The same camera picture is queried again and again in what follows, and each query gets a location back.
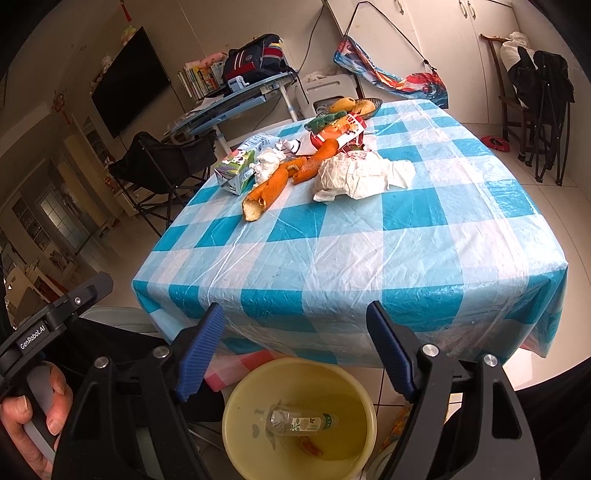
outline television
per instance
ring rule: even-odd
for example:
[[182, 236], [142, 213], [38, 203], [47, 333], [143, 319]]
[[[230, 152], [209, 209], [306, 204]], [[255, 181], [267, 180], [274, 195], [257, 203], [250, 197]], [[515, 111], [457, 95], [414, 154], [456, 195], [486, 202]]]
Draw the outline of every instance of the television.
[[114, 138], [168, 85], [144, 28], [140, 28], [106, 71], [92, 101]]

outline bottle label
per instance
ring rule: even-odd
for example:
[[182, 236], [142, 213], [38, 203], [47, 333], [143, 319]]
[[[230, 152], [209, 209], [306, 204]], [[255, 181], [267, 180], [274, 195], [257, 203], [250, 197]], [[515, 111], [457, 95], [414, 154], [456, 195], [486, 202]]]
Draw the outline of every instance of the bottle label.
[[294, 417], [291, 419], [290, 430], [292, 432], [317, 432], [320, 430], [321, 424], [320, 417]]
[[[332, 424], [332, 417], [326, 413], [324, 416], [324, 428], [326, 430]], [[294, 417], [291, 419], [290, 430], [292, 432], [317, 432], [322, 425], [322, 418], [320, 417]]]

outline colorful towel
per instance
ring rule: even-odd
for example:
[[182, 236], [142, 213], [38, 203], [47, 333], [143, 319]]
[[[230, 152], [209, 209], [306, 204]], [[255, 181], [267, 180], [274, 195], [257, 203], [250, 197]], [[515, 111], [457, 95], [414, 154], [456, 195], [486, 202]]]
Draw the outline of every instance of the colorful towel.
[[343, 37], [333, 60], [382, 90], [408, 100], [431, 100], [439, 108], [449, 108], [447, 89], [434, 69], [432, 73], [413, 73], [406, 78], [385, 72], [376, 67], [369, 55], [348, 35]]

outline table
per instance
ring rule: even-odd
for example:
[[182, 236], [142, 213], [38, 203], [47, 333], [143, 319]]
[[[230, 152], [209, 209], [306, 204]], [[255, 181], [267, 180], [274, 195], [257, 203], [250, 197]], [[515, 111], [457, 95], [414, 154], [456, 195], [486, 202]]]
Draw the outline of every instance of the table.
[[[380, 367], [365, 309], [380, 300], [424, 341], [474, 359], [525, 345], [546, 356], [567, 262], [509, 170], [427, 100], [385, 104], [366, 145], [414, 163], [412, 189], [312, 201], [289, 184], [260, 220], [209, 179], [148, 256], [133, 288], [164, 336], [223, 306], [228, 328], [206, 377], [239, 380], [280, 352]], [[269, 133], [289, 139], [304, 122]]]
[[195, 136], [214, 128], [217, 133], [217, 141], [220, 142], [226, 154], [229, 154], [232, 150], [217, 126], [233, 116], [237, 116], [276, 97], [278, 92], [287, 105], [292, 121], [297, 122], [296, 110], [285, 91], [285, 86], [293, 82], [294, 79], [291, 73], [280, 73], [260, 82], [252, 83], [242, 90], [220, 98], [217, 102], [202, 110], [185, 113], [171, 129], [170, 137], [174, 140], [174, 137], [181, 132]]

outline cabinet door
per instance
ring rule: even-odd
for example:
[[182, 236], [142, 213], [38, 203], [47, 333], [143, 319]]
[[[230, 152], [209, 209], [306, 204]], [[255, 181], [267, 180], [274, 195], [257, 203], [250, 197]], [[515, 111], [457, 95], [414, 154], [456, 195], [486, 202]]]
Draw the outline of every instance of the cabinet door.
[[[332, 14], [345, 33], [351, 21], [355, 6], [360, 0], [327, 0]], [[405, 0], [372, 0], [372, 3], [396, 25], [419, 49], [410, 15], [406, 11]], [[363, 4], [357, 10], [349, 30], [353, 38], [370, 56], [374, 65], [399, 77], [411, 73], [424, 72], [423, 59], [404, 37], [382, 17], [371, 5]], [[385, 102], [401, 100], [399, 96], [382, 90], [366, 80], [359, 79], [366, 98], [381, 98]]]
[[449, 114], [461, 123], [488, 123], [482, 59], [467, 0], [407, 0], [406, 6], [425, 58], [447, 87]]
[[[491, 2], [490, 0], [470, 0], [469, 7], [470, 18], [472, 19], [474, 32], [478, 39], [482, 65], [484, 67], [486, 95], [488, 97], [488, 122], [490, 124], [500, 124], [502, 119], [501, 101], [499, 100], [501, 86], [499, 85], [491, 51], [488, 48], [487, 42], [480, 38], [480, 34], [482, 33], [488, 37], [508, 37], [513, 32], [519, 31], [519, 25], [517, 24], [513, 9], [506, 5]], [[501, 45], [496, 44], [495, 48], [498, 55]], [[511, 82], [507, 77], [507, 72], [502, 63], [501, 72], [503, 74], [505, 94], [511, 96], [512, 92], [509, 90], [512, 88]]]

